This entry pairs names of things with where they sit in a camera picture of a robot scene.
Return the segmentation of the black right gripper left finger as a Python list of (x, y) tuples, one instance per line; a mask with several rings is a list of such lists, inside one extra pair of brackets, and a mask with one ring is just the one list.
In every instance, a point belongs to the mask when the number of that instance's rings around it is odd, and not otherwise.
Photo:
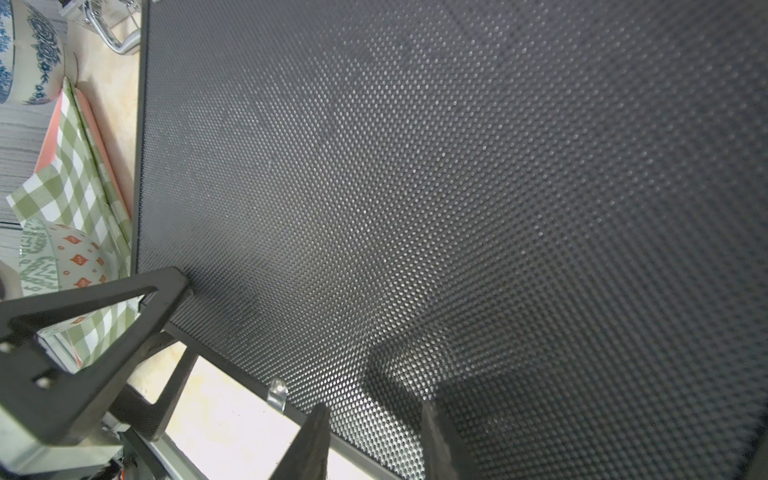
[(325, 480), (330, 450), (331, 410), (316, 404), (276, 466), (270, 480)]

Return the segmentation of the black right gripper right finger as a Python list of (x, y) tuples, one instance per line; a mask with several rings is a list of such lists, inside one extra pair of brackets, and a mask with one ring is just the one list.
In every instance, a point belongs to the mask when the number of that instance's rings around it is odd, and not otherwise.
[(479, 469), (450, 419), (430, 402), (421, 410), (421, 445), (427, 479), (479, 479)]

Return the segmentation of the medium black poker case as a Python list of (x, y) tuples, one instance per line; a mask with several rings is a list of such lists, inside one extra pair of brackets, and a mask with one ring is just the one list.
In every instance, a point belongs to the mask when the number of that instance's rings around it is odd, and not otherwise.
[(145, 1), (134, 269), (420, 479), (740, 479), (767, 435), (763, 1)]

